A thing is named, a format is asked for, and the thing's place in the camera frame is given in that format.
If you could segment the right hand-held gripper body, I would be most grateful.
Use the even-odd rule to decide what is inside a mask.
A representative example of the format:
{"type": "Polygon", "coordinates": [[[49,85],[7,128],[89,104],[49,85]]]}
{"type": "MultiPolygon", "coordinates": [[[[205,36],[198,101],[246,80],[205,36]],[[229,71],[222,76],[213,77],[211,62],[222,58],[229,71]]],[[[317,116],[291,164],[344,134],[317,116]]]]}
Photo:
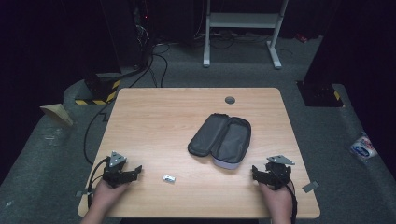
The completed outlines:
{"type": "Polygon", "coordinates": [[[280,189],[290,182],[291,166],[294,161],[283,155],[271,156],[267,158],[265,170],[270,175],[269,185],[274,189],[280,189]]]}

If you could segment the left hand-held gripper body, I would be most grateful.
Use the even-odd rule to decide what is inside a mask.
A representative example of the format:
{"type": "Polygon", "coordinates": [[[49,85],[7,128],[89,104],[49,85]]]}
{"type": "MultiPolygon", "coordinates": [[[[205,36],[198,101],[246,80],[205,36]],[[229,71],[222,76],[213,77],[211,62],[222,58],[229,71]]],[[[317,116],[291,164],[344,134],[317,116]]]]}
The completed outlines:
{"type": "Polygon", "coordinates": [[[106,159],[103,179],[110,187],[117,188],[121,185],[120,179],[125,176],[122,168],[126,162],[127,159],[116,151],[112,151],[110,156],[106,159]]]}

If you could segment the grey pencil case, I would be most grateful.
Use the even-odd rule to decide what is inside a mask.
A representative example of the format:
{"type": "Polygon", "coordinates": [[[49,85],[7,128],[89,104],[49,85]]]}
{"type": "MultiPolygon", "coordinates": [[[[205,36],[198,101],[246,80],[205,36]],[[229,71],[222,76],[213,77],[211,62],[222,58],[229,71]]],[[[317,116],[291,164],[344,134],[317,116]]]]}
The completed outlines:
{"type": "Polygon", "coordinates": [[[188,144],[190,154],[211,155],[221,168],[234,170],[245,158],[251,138],[251,125],[242,118],[211,114],[188,144]]]}

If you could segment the person's right hand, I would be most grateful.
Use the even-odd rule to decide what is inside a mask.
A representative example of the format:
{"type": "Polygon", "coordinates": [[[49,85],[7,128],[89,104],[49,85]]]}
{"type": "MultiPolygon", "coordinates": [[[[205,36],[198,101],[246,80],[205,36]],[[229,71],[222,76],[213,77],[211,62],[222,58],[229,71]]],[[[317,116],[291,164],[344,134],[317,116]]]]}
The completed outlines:
{"type": "Polygon", "coordinates": [[[286,187],[273,190],[267,185],[260,183],[259,188],[271,217],[291,217],[292,198],[286,187]]]}

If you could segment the person's left hand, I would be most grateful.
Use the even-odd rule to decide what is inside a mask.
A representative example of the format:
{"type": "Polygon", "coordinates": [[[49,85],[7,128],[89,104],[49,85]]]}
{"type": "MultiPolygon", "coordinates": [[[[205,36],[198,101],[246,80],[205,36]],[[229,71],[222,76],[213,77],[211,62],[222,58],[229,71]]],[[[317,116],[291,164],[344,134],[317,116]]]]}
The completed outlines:
{"type": "Polygon", "coordinates": [[[96,185],[89,212],[105,215],[129,187],[129,184],[121,184],[112,188],[105,180],[100,180],[96,185]]]}

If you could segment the beige wedge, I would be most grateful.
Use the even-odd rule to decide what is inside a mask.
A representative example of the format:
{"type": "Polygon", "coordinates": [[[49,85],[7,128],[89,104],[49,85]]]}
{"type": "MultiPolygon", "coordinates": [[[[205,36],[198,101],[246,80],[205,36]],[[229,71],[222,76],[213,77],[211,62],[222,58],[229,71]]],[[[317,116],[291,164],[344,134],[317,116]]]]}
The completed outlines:
{"type": "Polygon", "coordinates": [[[72,126],[74,124],[74,121],[62,104],[42,105],[40,109],[51,119],[54,119],[62,125],[72,126]]]}

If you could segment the yellow black striped stand base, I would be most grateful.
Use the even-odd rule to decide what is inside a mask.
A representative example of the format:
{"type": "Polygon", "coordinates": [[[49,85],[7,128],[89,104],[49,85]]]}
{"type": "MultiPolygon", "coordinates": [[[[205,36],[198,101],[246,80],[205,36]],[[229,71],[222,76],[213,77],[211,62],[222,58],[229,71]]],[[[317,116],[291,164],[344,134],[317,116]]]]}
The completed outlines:
{"type": "Polygon", "coordinates": [[[119,79],[100,78],[97,75],[85,78],[75,96],[77,105],[107,105],[115,99],[119,79]]]}

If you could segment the white blue plastic packet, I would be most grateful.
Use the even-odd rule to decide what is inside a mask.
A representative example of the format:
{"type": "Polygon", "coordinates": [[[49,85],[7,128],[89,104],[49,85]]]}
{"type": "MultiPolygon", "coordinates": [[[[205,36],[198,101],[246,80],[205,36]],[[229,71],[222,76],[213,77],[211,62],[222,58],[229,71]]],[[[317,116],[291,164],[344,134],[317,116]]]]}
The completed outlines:
{"type": "Polygon", "coordinates": [[[350,152],[362,161],[371,159],[377,155],[377,151],[366,132],[351,145],[350,152]]]}

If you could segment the white metal stand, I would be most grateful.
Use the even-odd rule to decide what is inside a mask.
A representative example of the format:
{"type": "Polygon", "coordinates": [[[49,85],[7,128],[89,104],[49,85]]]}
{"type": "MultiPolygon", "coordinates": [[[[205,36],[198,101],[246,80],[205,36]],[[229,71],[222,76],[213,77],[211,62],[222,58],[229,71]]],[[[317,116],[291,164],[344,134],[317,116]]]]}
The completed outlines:
{"type": "Polygon", "coordinates": [[[205,44],[203,67],[210,66],[210,29],[211,28],[255,28],[273,29],[272,39],[266,42],[275,69],[282,64],[276,52],[276,41],[285,17],[289,0],[282,0],[278,13],[223,13],[211,11],[211,0],[206,0],[205,44]]]}

